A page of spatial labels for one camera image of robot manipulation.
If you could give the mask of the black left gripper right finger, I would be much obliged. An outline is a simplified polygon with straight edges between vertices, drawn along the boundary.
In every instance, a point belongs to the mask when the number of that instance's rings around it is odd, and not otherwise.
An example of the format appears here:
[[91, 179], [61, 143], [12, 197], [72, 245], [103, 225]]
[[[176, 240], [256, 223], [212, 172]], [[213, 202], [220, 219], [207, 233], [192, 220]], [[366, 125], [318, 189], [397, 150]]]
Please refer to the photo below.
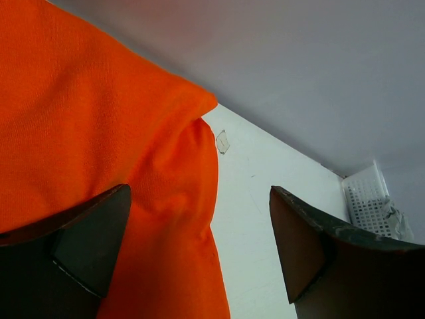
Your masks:
[[423, 318], [424, 247], [362, 230], [282, 187], [270, 217], [298, 318]]

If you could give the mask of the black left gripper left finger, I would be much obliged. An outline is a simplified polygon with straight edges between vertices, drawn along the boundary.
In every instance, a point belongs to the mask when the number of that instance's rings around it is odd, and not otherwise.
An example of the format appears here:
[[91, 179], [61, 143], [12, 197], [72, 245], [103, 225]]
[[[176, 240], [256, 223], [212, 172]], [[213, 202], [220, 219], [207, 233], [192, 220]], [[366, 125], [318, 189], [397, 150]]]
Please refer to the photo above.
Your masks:
[[124, 237], [131, 189], [1, 234], [2, 318], [95, 318]]

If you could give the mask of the orange t-shirt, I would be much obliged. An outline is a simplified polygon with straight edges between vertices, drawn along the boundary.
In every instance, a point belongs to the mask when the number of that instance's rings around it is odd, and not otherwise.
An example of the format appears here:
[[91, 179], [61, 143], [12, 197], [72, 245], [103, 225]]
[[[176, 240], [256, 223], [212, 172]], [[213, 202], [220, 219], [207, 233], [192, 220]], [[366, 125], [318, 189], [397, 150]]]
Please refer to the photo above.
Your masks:
[[211, 231], [217, 105], [47, 1], [1, 2], [1, 234], [126, 184], [95, 318], [229, 318]]

